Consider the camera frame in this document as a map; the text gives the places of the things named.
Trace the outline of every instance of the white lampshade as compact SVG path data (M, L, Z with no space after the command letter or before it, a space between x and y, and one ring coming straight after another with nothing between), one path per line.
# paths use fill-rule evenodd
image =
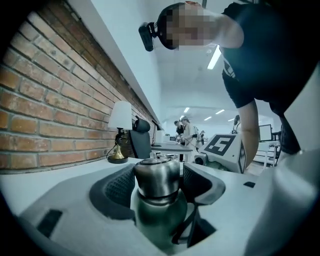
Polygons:
M127 101L117 101L111 112L108 127L132 130L131 104Z

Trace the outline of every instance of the chair headrest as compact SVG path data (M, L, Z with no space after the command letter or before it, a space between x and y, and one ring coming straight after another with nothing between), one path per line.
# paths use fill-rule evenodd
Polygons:
M137 120L134 122L133 130L140 133L147 133L150 131L150 124L147 121L137 117Z

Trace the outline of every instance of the office chair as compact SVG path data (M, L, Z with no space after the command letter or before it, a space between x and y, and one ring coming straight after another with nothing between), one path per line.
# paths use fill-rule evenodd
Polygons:
M147 159L150 157L151 144L150 144L150 124L136 116L132 130L129 131L131 146L133 149L134 157L138 159Z

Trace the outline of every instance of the ear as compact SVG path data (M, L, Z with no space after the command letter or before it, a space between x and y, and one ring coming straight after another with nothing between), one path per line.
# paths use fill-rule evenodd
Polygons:
M185 3L191 6L202 7L200 3L194 1L185 1Z

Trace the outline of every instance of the white device with marker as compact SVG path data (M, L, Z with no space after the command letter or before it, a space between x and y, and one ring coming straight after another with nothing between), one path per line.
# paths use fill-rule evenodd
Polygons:
M203 166L219 163L229 171L243 174L246 168L246 152L241 134L215 134L198 150L194 162Z

